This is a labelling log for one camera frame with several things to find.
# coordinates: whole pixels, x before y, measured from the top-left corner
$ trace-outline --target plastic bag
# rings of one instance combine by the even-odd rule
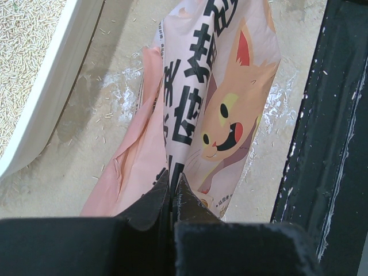
[[[222,217],[281,59],[266,0],[184,0],[143,52],[139,109],[82,210],[115,215],[181,173]]]

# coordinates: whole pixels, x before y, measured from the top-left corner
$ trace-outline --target beige floor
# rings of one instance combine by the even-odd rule
[[[274,0],[270,4],[283,59],[227,221],[270,218],[325,2]],[[177,3],[106,0],[50,144],[28,168],[0,185],[0,217],[79,214],[96,183],[93,177],[101,174],[132,117],[141,78],[140,48],[150,44],[159,20]],[[113,118],[105,118],[110,112]]]

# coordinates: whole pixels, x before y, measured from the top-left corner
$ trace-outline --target cartoon cat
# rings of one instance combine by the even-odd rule
[[[223,168],[244,159],[254,139],[278,63],[254,64],[251,36],[245,19],[236,32],[224,81],[211,76],[201,129],[202,155],[219,164],[198,189],[208,193],[212,178]]]

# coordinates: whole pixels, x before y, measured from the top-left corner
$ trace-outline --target black object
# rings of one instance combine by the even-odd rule
[[[116,217],[2,220],[0,275],[321,275],[299,228],[225,224],[184,175],[169,198],[165,171]]]
[[[328,1],[273,212],[326,275],[357,274],[368,232],[367,68],[368,1]]]

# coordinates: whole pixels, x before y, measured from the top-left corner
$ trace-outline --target white tray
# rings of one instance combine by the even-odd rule
[[[96,26],[103,0],[67,0],[27,103],[3,157],[0,181],[32,162],[59,119]]]

